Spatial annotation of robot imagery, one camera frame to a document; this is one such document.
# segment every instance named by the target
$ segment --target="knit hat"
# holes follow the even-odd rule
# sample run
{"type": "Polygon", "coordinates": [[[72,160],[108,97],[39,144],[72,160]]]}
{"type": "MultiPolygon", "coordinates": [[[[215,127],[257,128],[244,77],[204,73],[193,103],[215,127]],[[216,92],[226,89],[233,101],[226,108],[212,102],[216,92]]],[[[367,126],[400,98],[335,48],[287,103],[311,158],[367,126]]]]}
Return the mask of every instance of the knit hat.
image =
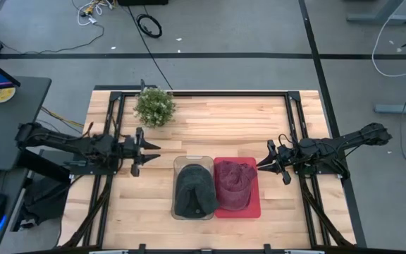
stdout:
{"type": "Polygon", "coordinates": [[[219,203],[212,175],[198,164],[181,169],[176,179],[175,214],[198,219],[213,213],[219,203]]]}
{"type": "Polygon", "coordinates": [[[222,161],[215,165],[216,195],[220,207],[242,210],[250,203],[252,180],[257,172],[248,164],[222,161]]]}

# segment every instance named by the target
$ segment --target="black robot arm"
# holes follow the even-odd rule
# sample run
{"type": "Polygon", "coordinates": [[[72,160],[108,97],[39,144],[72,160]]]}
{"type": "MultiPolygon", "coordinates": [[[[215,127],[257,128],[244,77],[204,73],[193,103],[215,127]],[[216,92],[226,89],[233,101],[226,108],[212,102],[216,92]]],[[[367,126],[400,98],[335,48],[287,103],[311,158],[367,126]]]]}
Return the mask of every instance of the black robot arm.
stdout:
{"type": "Polygon", "coordinates": [[[45,145],[65,152],[81,156],[85,165],[80,167],[80,172],[91,172],[90,174],[114,174],[111,165],[118,165],[123,159],[133,159],[131,174],[139,176],[139,165],[159,157],[160,155],[143,155],[141,148],[146,150],[158,150],[160,147],[148,143],[144,139],[142,128],[136,129],[135,137],[125,137],[124,142],[109,134],[89,135],[93,123],[88,131],[80,136],[58,133],[44,128],[39,123],[26,123],[18,127],[16,141],[18,147],[37,147],[45,145]]]}
{"type": "Polygon", "coordinates": [[[385,145],[391,138],[383,125],[371,123],[359,131],[338,138],[304,138],[298,143],[293,140],[293,148],[285,145],[276,148],[275,143],[268,140],[269,154],[257,166],[258,170],[282,173],[283,182],[287,185],[290,183],[290,175],[285,170],[287,166],[304,163],[311,168],[318,164],[328,164],[335,169],[342,166],[334,160],[338,158],[339,152],[360,145],[385,145]]]}

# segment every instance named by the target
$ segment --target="red cloth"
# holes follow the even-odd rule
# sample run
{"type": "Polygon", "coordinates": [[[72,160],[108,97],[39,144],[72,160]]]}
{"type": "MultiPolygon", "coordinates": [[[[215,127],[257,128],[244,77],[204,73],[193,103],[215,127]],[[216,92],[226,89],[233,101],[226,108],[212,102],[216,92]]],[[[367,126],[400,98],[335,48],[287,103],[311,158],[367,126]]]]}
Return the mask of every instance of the red cloth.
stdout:
{"type": "Polygon", "coordinates": [[[250,202],[252,181],[257,172],[248,164],[222,161],[215,165],[216,196],[220,207],[238,211],[246,208],[250,202]]]}

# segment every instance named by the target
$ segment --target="potted plant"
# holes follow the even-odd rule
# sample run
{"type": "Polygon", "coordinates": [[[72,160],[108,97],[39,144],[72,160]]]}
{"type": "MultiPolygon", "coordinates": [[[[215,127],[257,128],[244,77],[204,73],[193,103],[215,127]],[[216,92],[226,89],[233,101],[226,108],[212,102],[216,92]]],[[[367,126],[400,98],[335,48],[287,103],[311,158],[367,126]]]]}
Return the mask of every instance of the potted plant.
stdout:
{"type": "Polygon", "coordinates": [[[134,108],[140,122],[150,128],[163,126],[173,118],[173,96],[159,88],[145,88],[137,96],[134,108]]]}

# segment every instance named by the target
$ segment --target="wooden table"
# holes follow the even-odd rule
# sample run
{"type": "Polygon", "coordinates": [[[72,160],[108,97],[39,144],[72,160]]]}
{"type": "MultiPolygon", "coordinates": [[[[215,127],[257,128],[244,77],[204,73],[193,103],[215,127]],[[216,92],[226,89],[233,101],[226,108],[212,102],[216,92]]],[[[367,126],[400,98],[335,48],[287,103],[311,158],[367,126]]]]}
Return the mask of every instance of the wooden table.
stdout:
{"type": "MultiPolygon", "coordinates": [[[[110,93],[92,93],[85,129],[94,122],[92,132],[103,131],[110,93]]],[[[300,91],[300,95],[310,138],[329,137],[319,93],[300,91]]],[[[145,164],[138,178],[130,175],[131,161],[127,159],[114,177],[103,248],[137,249],[140,243],[146,243],[148,249],[262,249],[265,243],[272,248],[309,248],[302,195],[294,173],[291,184],[284,186],[281,175],[259,172],[259,219],[214,217],[208,221],[181,221],[171,216],[173,160],[182,155],[206,155],[254,157],[261,161],[268,153],[268,139],[278,144],[278,135],[290,133],[284,99],[177,97],[175,103],[174,122],[156,129],[144,128],[147,141],[161,146],[161,150],[153,152],[161,154],[160,158],[145,164]]],[[[128,98],[122,134],[133,134],[140,126],[133,116],[134,106],[135,98],[128,98]]],[[[59,244],[72,236],[87,215],[93,179],[84,176],[71,188],[59,244]]],[[[336,175],[319,175],[318,180],[326,214],[354,243],[340,180],[336,175]]],[[[322,244],[319,220],[312,214],[318,243],[322,244]]],[[[91,243],[96,238],[97,225],[94,223],[91,243]]]]}

